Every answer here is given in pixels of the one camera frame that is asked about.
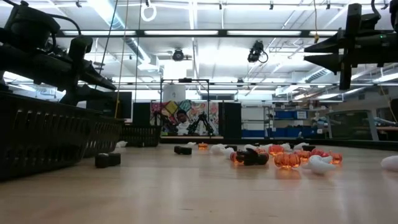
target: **metal frame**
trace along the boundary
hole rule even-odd
[[[176,32],[176,34],[148,34],[147,31],[166,31],[166,32]],[[215,34],[178,34],[178,32],[201,32],[201,31],[210,31],[214,32]],[[270,34],[264,35],[264,34],[229,34],[228,31],[238,31],[238,32],[270,32]],[[104,32],[105,35],[101,34],[91,34],[91,35],[86,35],[88,37],[92,38],[97,38],[97,37],[110,37],[110,38],[124,38],[124,37],[268,37],[268,38],[291,38],[291,37],[298,37],[298,38],[314,38],[314,35],[311,35],[311,31],[314,32],[314,30],[301,30],[301,29],[231,29],[231,30],[226,30],[226,29],[195,29],[195,30],[187,30],[187,29],[167,29],[167,30],[134,30],[134,29],[128,29],[126,30],[126,36],[124,34],[118,34],[118,35],[108,35],[108,30],[82,30],[81,32],[84,34],[85,32]],[[283,32],[300,32],[299,34],[288,34]],[[319,36],[320,38],[328,38],[331,37],[332,35],[330,34],[325,34],[324,32],[337,32],[337,30],[320,30],[319,31]],[[58,32],[57,37],[77,37],[77,31],[76,30],[61,30]]]
[[[326,114],[326,121],[328,122],[328,130],[329,130],[329,138],[333,139],[333,134],[331,132],[331,123],[330,116],[335,114],[345,114],[345,113],[358,113],[358,112],[366,112],[369,121],[369,128],[371,130],[372,140],[378,141],[379,136],[377,135],[376,125],[374,124],[374,118],[370,110],[349,110],[349,111],[338,111]]]
[[[202,85],[200,82],[206,82],[207,83],[207,122],[210,124],[210,81],[209,79],[189,79],[191,82],[184,83],[180,82],[178,79],[160,79],[160,111],[163,109],[163,83],[164,81],[170,81],[169,84],[174,83],[176,81],[177,83],[181,83],[180,85],[185,85],[185,84],[192,84],[193,82],[198,82],[198,85]]]

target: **colorful mural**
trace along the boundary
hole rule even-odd
[[[208,113],[207,102],[169,101],[162,103],[162,106],[160,103],[152,103],[150,107],[150,123],[159,125],[160,119],[162,119],[162,135],[164,136],[190,135],[187,130],[188,127],[197,121],[203,113],[206,115]],[[209,124],[213,128],[213,134],[218,135],[218,103],[210,102],[209,113]],[[199,122],[195,133],[192,135],[208,135],[203,122]]]

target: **ceiling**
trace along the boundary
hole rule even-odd
[[[80,26],[82,30],[108,30],[109,12],[113,12],[116,0],[81,0],[82,7],[75,5],[75,0],[31,0],[30,6],[44,12],[67,16]],[[151,5],[156,7],[153,20],[147,22],[141,18],[140,8],[146,7],[145,1],[118,1],[117,15],[128,29],[151,30],[190,30],[190,29],[300,29],[315,30],[315,15],[317,15],[318,30],[337,30],[345,28],[346,9],[348,4],[358,2],[363,4],[363,14],[371,13],[370,0],[318,0],[315,13],[311,0],[273,0],[274,8],[269,10],[270,1],[260,0],[152,0]],[[377,29],[391,30],[389,9],[380,10],[384,1],[376,1],[376,6],[382,19]],[[8,18],[11,7],[0,1],[0,27],[3,27]],[[145,10],[150,17],[151,9]],[[57,19],[62,30],[75,30],[72,23]],[[72,38],[58,38],[57,44],[69,48]],[[262,40],[269,53],[269,61],[265,64],[248,63],[249,49],[256,40]],[[208,78],[214,82],[236,82],[243,78],[245,82],[277,82],[296,83],[320,71],[322,68],[303,61],[303,56],[311,55],[303,52],[304,47],[313,44],[313,38],[253,38],[253,37],[142,37],[136,40],[142,51],[151,58],[158,58],[158,65],[168,65],[171,54],[175,49],[182,49],[185,55],[192,56],[195,47],[198,73],[196,74],[192,61],[188,62],[187,77]],[[86,56],[88,60],[101,61],[107,38],[98,38],[97,47]],[[159,82],[158,69],[137,68],[137,57],[118,37],[109,38],[106,49],[106,64],[102,75],[113,77],[122,82],[131,80],[137,74],[139,82]],[[369,78],[369,72],[374,65],[362,65],[354,70],[363,72],[354,82],[368,82],[377,78],[378,73]],[[324,76],[313,80],[312,83],[335,83],[338,76],[326,72]],[[258,90],[276,89],[278,86],[260,86]]]

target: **white wall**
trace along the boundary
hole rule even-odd
[[[365,92],[365,99],[358,100],[358,95],[352,98],[348,98],[346,102],[339,103],[333,106],[334,111],[346,111],[346,110],[371,110],[373,116],[376,116],[376,110],[378,108],[386,108],[389,106],[389,102],[392,99],[398,98],[398,89],[394,87],[389,88],[389,94],[387,97],[380,95],[378,92]]]

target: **wooden floor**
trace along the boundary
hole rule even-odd
[[[121,167],[75,167],[0,183],[0,223],[398,223],[396,153],[324,147],[343,165],[321,177],[301,168],[235,167],[223,156],[171,145],[123,150]]]

